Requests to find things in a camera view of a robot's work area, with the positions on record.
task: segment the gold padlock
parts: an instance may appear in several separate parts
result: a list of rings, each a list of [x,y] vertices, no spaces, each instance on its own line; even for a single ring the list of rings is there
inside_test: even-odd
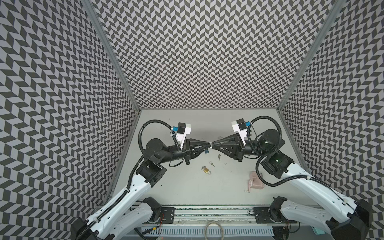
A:
[[[203,166],[201,169],[202,169],[206,174],[209,174],[209,175],[212,174],[212,172],[211,172],[208,168],[206,168],[205,166]]]

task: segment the table surface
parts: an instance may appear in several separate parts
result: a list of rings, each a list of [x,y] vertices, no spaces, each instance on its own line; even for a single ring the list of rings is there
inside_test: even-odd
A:
[[[251,121],[258,116],[273,117],[282,127],[282,123],[274,109],[247,109],[247,110],[143,110],[135,129],[131,145],[123,163],[123,167],[116,183],[114,194],[118,193],[128,182],[129,174],[141,157],[137,143],[140,127],[152,119],[165,121],[171,126],[178,122],[192,125],[191,134],[187,138],[203,141],[215,141],[234,134],[231,122],[243,118]],[[254,124],[255,131],[260,134],[266,129],[275,129],[272,122],[262,119]],[[285,144],[281,151],[291,157],[296,163],[298,159],[284,129]],[[142,142],[146,143],[152,138],[159,138],[167,146],[173,145],[169,130],[165,126],[152,123],[148,125],[143,134]],[[217,150],[209,149],[209,153],[202,153],[196,159],[177,167],[162,164],[167,172],[162,179],[144,196],[155,198],[162,205],[270,205],[273,197],[282,196],[304,205],[317,205],[304,193],[289,183],[277,187],[265,186],[263,189],[251,189],[245,192],[249,174],[255,171],[256,160],[244,158],[242,162],[233,160]],[[208,175],[201,169],[206,166],[211,172]],[[278,179],[268,174],[260,165],[260,172],[268,182],[277,182]]]

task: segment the pink object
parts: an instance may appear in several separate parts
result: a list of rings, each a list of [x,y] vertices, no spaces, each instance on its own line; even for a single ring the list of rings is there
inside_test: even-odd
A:
[[[251,192],[251,188],[255,188],[255,189],[263,189],[264,188],[264,183],[257,176],[256,172],[251,172],[249,174],[248,190],[245,190],[245,191]]]

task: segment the black and white chevron pattern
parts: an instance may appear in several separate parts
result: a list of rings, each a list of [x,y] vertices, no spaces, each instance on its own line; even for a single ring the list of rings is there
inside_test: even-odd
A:
[[[384,2],[351,0],[283,110],[316,176],[373,204],[384,239]]]
[[[2,0],[0,33],[0,238],[68,239],[135,113],[77,0]]]
[[[141,108],[276,107],[333,0],[92,0]]]

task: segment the robotic arm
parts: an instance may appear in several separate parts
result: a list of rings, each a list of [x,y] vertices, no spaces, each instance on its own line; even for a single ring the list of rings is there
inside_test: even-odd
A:
[[[250,127],[261,118],[274,122],[278,130],[268,129],[255,140],[251,140]],[[153,122],[164,124],[171,130],[175,145],[167,147],[160,139],[155,138],[143,149],[141,133],[145,126]],[[129,211],[130,207],[164,175],[167,169],[161,166],[161,163],[184,159],[189,165],[191,159],[197,158],[208,148],[216,149],[239,162],[243,160],[244,155],[260,156],[256,163],[256,172],[258,173],[258,166],[261,164],[269,174],[281,179],[271,184],[262,179],[258,173],[264,184],[274,187],[288,182],[324,208],[323,210],[312,208],[284,197],[277,197],[269,207],[270,218],[274,222],[280,223],[285,219],[303,222],[331,234],[335,240],[366,238],[372,222],[372,206],[364,200],[356,202],[336,192],[283,154],[279,148],[285,142],[281,138],[281,129],[275,120],[263,116],[252,122],[240,119],[232,122],[232,127],[236,134],[215,142],[205,142],[186,139],[186,135],[191,131],[189,124],[179,123],[177,127],[170,127],[159,120],[145,123],[139,131],[142,157],[132,170],[127,186],[86,221],[78,218],[73,222],[71,239],[119,240],[133,229],[138,232],[136,227],[142,223],[159,222],[161,205],[152,197],[144,199],[133,211]]]

